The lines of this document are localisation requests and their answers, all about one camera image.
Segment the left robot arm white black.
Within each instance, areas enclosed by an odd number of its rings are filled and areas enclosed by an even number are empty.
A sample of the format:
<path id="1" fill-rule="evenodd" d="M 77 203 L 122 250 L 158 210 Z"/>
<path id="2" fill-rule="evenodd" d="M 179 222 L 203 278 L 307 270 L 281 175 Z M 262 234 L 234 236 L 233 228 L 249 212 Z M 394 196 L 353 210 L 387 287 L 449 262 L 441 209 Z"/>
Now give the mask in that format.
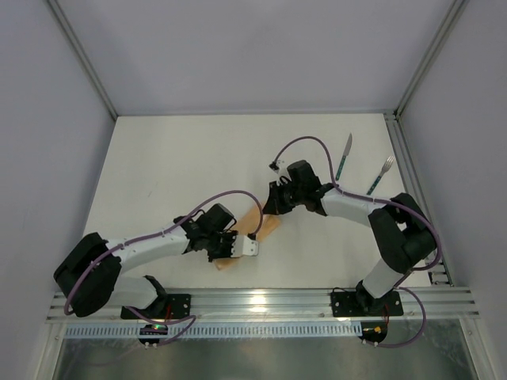
<path id="1" fill-rule="evenodd" d="M 170 297 L 152 275 L 128 277 L 127 272 L 152 261 L 205 251 L 209 260 L 229 257 L 237 233 L 233 214 L 217 203 L 191 218 L 174 220 L 176 227 L 148 236 L 106 240 L 87 234 L 54 272 L 54 280 L 67 300 L 66 315 L 88 317 L 104 306 L 119 306 L 123 318 L 141 314 L 159 319 Z"/>

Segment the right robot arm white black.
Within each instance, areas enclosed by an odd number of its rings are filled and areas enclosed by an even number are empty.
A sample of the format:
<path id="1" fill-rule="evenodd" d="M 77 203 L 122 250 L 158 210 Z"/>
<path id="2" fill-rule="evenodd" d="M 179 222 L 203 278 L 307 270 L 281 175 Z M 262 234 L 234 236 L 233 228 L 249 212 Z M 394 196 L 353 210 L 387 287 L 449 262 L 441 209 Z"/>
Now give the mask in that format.
<path id="1" fill-rule="evenodd" d="M 287 176 L 269 183 L 263 213 L 285 215 L 298 206 L 371 229 L 380 259 L 353 292 L 353 304 L 364 315 L 378 313 L 395 286 L 437 250 L 433 226 L 411 195 L 401 192 L 390 199 L 374 199 L 352 194 L 334 183 L 323 184 L 305 160 L 291 164 Z"/>

